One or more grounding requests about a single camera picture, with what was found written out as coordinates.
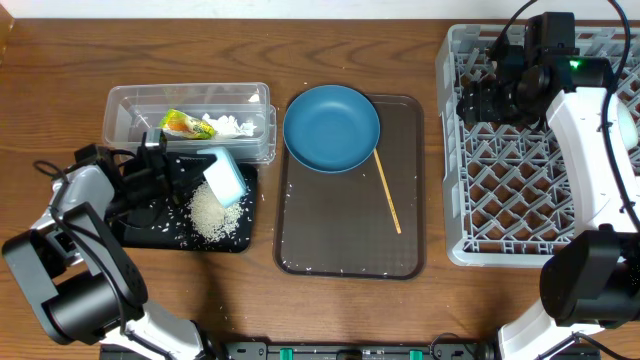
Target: green light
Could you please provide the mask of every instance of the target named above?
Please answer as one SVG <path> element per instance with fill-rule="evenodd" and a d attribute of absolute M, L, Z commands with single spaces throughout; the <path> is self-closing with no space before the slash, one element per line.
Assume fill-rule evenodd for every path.
<path fill-rule="evenodd" d="M 578 68 L 578 66 L 580 66 L 581 61 L 580 60 L 569 60 L 569 65 L 576 70 Z"/>

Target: dish rack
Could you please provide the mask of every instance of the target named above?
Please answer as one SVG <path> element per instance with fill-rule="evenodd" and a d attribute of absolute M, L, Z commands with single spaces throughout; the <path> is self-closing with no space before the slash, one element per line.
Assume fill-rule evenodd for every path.
<path fill-rule="evenodd" d="M 457 265 L 541 267 L 573 237 L 573 201 L 560 147 L 551 130 L 465 125 L 455 109 L 469 82 L 492 77 L 485 56 L 503 25 L 454 25 L 436 58 L 442 119 L 442 183 L 447 254 Z M 617 94 L 638 124 L 640 29 Z M 524 44 L 524 26 L 511 26 L 512 44 Z M 576 27 L 582 56 L 604 56 L 614 71 L 624 46 L 622 28 Z M 636 173 L 640 148 L 629 151 Z"/>

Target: clear plastic container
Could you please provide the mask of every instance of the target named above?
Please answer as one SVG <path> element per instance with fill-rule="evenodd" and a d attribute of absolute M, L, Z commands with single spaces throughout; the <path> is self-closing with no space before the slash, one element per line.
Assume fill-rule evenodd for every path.
<path fill-rule="evenodd" d="M 189 140 L 168 136 L 169 151 L 196 153 L 212 146 L 226 147 L 234 159 L 270 163 L 275 157 L 276 111 L 269 87 L 263 83 L 211 83 L 117 86 L 109 92 L 102 129 L 106 145 L 135 150 L 142 134 L 157 127 L 169 109 L 202 118 L 233 115 L 238 125 L 253 122 L 252 137 Z"/>

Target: black wire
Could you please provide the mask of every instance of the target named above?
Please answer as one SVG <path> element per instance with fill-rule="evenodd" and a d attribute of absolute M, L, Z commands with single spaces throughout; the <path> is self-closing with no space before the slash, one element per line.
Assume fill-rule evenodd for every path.
<path fill-rule="evenodd" d="M 118 164 L 118 167 L 120 168 L 120 167 L 123 167 L 123 166 L 127 166 L 127 164 L 130 164 L 130 163 L 132 163 L 133 161 L 135 161 L 135 159 L 129 159 L 129 160 L 127 160 L 127 161 L 123 161 L 123 162 L 121 162 L 120 164 Z"/>
<path fill-rule="evenodd" d="M 113 157 L 114 155 L 127 155 L 131 157 L 136 157 L 136 154 L 134 154 L 133 151 L 129 151 L 129 150 L 115 149 L 115 150 L 109 150 L 109 151 L 111 152 L 111 157 Z"/>
<path fill-rule="evenodd" d="M 104 265 L 104 263 L 102 262 L 102 260 L 100 260 L 100 258 L 98 257 L 98 255 L 96 255 L 95 252 L 93 252 L 93 250 L 87 246 L 81 239 L 79 239 L 71 230 L 73 231 L 77 231 L 85 236 L 88 236 L 90 238 L 92 238 L 95 241 L 98 242 L 102 242 L 102 239 L 100 239 L 97 235 L 95 235 L 94 233 L 90 232 L 89 230 L 82 228 L 80 226 L 71 224 L 71 223 L 67 223 L 67 222 L 63 222 L 62 220 L 60 220 L 56 215 L 53 214 L 53 212 L 51 213 L 54 221 L 56 222 L 56 224 L 58 224 L 58 227 L 60 227 L 60 229 L 62 229 L 62 231 L 64 231 L 67 235 L 69 235 L 72 239 L 76 238 L 77 240 L 75 241 L 76 244 L 78 244 L 82 250 L 87 253 L 87 255 L 89 255 L 89 257 L 91 257 L 91 259 L 96 263 L 96 265 L 98 266 L 98 268 L 100 269 L 100 271 L 102 271 L 102 274 L 104 275 L 105 279 L 107 279 L 107 282 L 109 283 L 109 286 L 111 287 L 111 291 L 113 291 L 113 295 L 116 297 L 116 304 L 118 305 L 118 313 L 120 314 L 120 335 L 125 335 L 125 332 L 127 330 L 127 320 L 124 316 L 124 305 L 122 305 L 122 298 L 120 297 L 120 294 L 118 293 L 117 287 L 116 287 L 116 283 L 115 280 L 112 278 L 111 273 L 109 273 L 107 271 L 107 267 Z"/>
<path fill-rule="evenodd" d="M 48 172 L 46 171 L 42 166 L 48 167 L 51 170 L 53 170 L 54 172 Z M 50 176 L 52 179 L 62 179 L 63 182 L 63 186 L 66 187 L 68 186 L 69 183 L 69 178 L 67 177 L 67 175 L 59 168 L 57 167 L 55 164 L 49 162 L 49 161 L 45 161 L 45 160 L 36 160 L 33 163 L 33 167 L 38 170 L 39 172 Z M 56 196 L 54 197 L 53 201 L 51 202 L 51 205 L 49 205 L 49 214 L 51 215 L 51 218 L 53 219 L 53 221 L 56 223 L 56 225 L 60 228 L 60 230 L 62 230 L 62 232 L 64 232 L 67 236 L 69 236 L 69 238 L 71 238 L 71 240 L 74 241 L 74 243 L 76 243 L 78 246 L 80 246 L 82 248 L 82 250 L 89 255 L 89 257 L 91 257 L 91 259 L 96 263 L 96 265 L 98 266 L 98 268 L 100 269 L 100 271 L 102 271 L 102 273 L 104 274 L 104 277 L 107 279 L 107 282 L 109 283 L 110 287 L 111 287 L 111 291 L 113 291 L 113 295 L 116 297 L 116 303 L 118 305 L 118 312 L 120 314 L 120 334 L 124 335 L 125 334 L 125 330 L 126 330 L 126 320 L 124 317 L 124 306 L 122 305 L 122 299 L 120 298 L 119 294 L 118 294 L 118 290 L 116 288 L 115 285 L 115 280 L 111 278 L 111 274 L 107 271 L 106 266 L 104 265 L 104 263 L 102 263 L 102 260 L 100 260 L 100 258 L 96 255 L 95 252 L 93 252 L 93 250 L 87 246 L 81 239 L 78 238 L 78 236 L 71 231 L 71 228 L 75 228 L 76 231 L 81 232 L 85 235 L 87 234 L 91 234 L 91 235 L 87 235 L 87 236 L 91 236 L 94 238 L 97 237 L 95 234 L 91 233 L 90 231 L 81 228 L 79 226 L 73 225 L 73 224 L 66 224 L 65 222 L 63 222 L 60 217 L 59 217 L 59 210 L 57 208 L 58 203 L 60 202 L 60 199 L 62 198 L 64 193 L 64 189 L 59 189 Z"/>
<path fill-rule="evenodd" d="M 549 349 L 549 350 L 543 352 L 542 354 L 538 355 L 535 360 L 546 360 L 546 359 L 554 356 L 558 352 L 560 352 L 560 351 L 566 349 L 567 347 L 573 345 L 576 342 L 577 342 L 577 339 L 573 335 L 571 335 L 568 338 L 566 338 L 566 339 L 562 340 L 561 342 L 559 342 L 558 344 L 556 344 L 551 349 Z"/>
<path fill-rule="evenodd" d="M 451 336 L 454 337 L 456 339 L 460 339 L 462 340 L 462 338 L 454 333 L 442 333 L 438 336 L 436 336 L 436 338 L 431 342 L 431 344 L 429 344 L 429 355 L 431 356 L 431 358 L 433 360 L 440 360 L 440 358 L 433 352 L 433 347 L 436 346 L 438 340 L 440 340 L 441 337 L 443 336 Z M 469 353 L 469 355 L 471 355 L 471 358 L 475 360 L 476 355 L 475 352 L 471 351 L 471 349 L 469 349 L 469 347 L 467 346 L 467 344 L 462 344 L 462 346 L 464 346 L 464 348 L 467 350 L 467 352 Z"/>
<path fill-rule="evenodd" d="M 509 30 L 509 27 L 518 19 L 518 16 L 520 16 L 520 14 L 522 14 L 523 11 L 525 11 L 529 6 L 531 6 L 536 1 L 538 0 L 530 0 L 528 3 L 522 5 L 522 7 L 518 9 L 518 11 L 516 11 L 515 14 L 513 14 L 511 19 L 509 19 L 509 22 L 507 22 L 507 25 L 505 25 L 502 31 L 500 32 L 500 35 L 498 35 L 498 38 L 493 43 L 493 46 L 491 46 L 491 50 L 489 51 L 490 56 L 493 56 L 495 49 L 502 44 L 505 37 L 507 36 L 507 30 Z"/>
<path fill-rule="evenodd" d="M 622 57 L 620 58 L 620 64 L 618 65 L 618 69 L 613 75 L 613 81 L 611 85 L 607 89 L 607 94 L 604 98 L 604 102 L 602 104 L 602 137 L 604 139 L 605 149 L 607 151 L 607 157 L 609 159 L 609 166 L 611 166 L 611 172 L 613 173 L 613 178 L 616 181 L 616 186 L 618 187 L 618 192 L 620 192 L 620 198 L 622 199 L 622 205 L 626 210 L 631 222 L 636 228 L 636 231 L 640 232 L 640 219 L 638 219 L 638 215 L 633 210 L 633 203 L 629 199 L 629 194 L 627 194 L 627 189 L 624 187 L 624 181 L 622 180 L 622 175 L 620 174 L 620 169 L 618 168 L 618 164 L 616 162 L 615 155 L 613 153 L 613 146 L 611 145 L 611 134 L 609 134 L 609 104 L 611 103 L 611 97 L 615 94 L 618 88 L 618 81 L 620 80 L 620 76 L 622 75 L 622 71 L 624 70 L 624 65 L 627 62 L 627 57 L 629 56 L 629 48 L 631 47 L 631 29 L 629 28 L 629 20 L 627 20 L 627 16 L 624 14 L 624 11 L 620 7 L 620 5 L 616 2 L 616 0 L 608 0 L 609 3 L 616 9 L 616 12 L 620 16 L 620 20 L 622 21 L 622 25 L 624 27 L 624 50 L 622 51 Z"/>
<path fill-rule="evenodd" d="M 33 162 L 33 167 L 38 170 L 38 172 L 49 176 L 52 180 L 63 178 L 66 183 L 69 183 L 67 175 L 65 175 L 64 171 L 62 171 L 54 163 L 46 160 L 36 160 Z"/>
<path fill-rule="evenodd" d="M 124 226 L 126 226 L 128 228 L 135 229 L 135 230 L 144 230 L 144 229 L 148 228 L 149 226 L 155 224 L 156 221 L 158 221 L 158 219 L 160 219 L 160 215 L 162 214 L 164 209 L 166 209 L 166 205 L 162 205 L 162 206 L 158 207 L 156 209 L 156 214 L 154 215 L 153 220 L 149 221 L 148 223 L 146 223 L 144 225 L 131 224 L 130 222 L 127 222 L 127 221 L 123 220 L 122 217 L 117 218 L 117 220 L 118 220 L 119 223 L 121 223 L 122 225 L 124 225 Z"/>
<path fill-rule="evenodd" d="M 609 349 L 608 347 L 602 345 L 601 343 L 597 342 L 596 340 L 592 339 L 590 336 L 582 334 L 582 333 L 574 333 L 573 337 L 576 339 L 576 342 L 578 339 L 583 339 L 586 342 L 588 342 L 589 344 L 591 344 L 591 346 L 598 348 L 600 351 L 604 352 L 605 354 L 611 356 L 612 358 L 616 359 L 616 360 L 640 360 L 640 358 L 628 358 L 628 357 L 624 357 L 616 352 L 614 352 L 613 350 Z"/>

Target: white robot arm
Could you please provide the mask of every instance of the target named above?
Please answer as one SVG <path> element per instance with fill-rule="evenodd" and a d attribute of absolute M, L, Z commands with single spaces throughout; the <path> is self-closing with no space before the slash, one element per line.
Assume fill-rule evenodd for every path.
<path fill-rule="evenodd" d="M 89 145 L 64 171 L 36 162 L 54 178 L 51 203 L 30 230 L 4 244 L 3 257 L 43 329 L 59 344 L 119 345 L 152 360 L 224 358 L 195 323 L 148 300 L 142 276 L 107 225 L 159 197 L 181 201 L 181 186 L 198 181 L 216 158 L 167 154 L 159 129 L 145 134 L 138 154 L 127 152 L 133 156 L 127 175 L 113 161 L 121 153 Z M 180 160 L 199 165 L 184 171 L 176 165 Z M 87 271 L 53 281 L 82 261 Z"/>
<path fill-rule="evenodd" d="M 575 209 L 576 238 L 544 265 L 541 298 L 499 330 L 495 353 L 485 358 L 547 359 L 577 333 L 638 320 L 634 221 L 640 187 L 627 153 L 638 134 L 613 95 L 629 52 L 629 28 L 610 2 L 627 35 L 615 74 L 608 60 L 579 56 L 573 14 L 545 13 L 529 19 L 524 47 L 510 45 L 505 28 L 488 52 L 496 79 L 472 82 L 458 103 L 458 115 L 470 124 L 548 125 L 562 151 Z"/>
<path fill-rule="evenodd" d="M 569 177 L 576 234 L 598 230 L 602 224 L 611 224 L 619 232 L 635 232 L 628 214 L 620 211 L 620 193 L 607 163 L 600 121 L 605 95 L 604 88 L 577 88 L 571 93 L 562 91 L 547 111 L 547 121 L 558 139 Z M 635 126 L 627 130 L 633 133 L 627 134 L 630 140 L 625 146 L 620 123 L 622 128 L 628 129 L 628 122 L 633 124 L 633 119 L 617 97 L 612 98 L 609 121 L 612 123 L 609 131 L 616 162 L 626 190 L 631 198 L 640 200 L 640 187 L 627 153 L 637 144 L 637 132 Z M 502 360 L 536 359 L 573 333 L 592 335 L 602 330 L 604 328 L 595 321 L 558 326 L 556 319 L 545 311 L 542 300 L 538 300 L 520 318 L 500 329 L 500 356 Z"/>

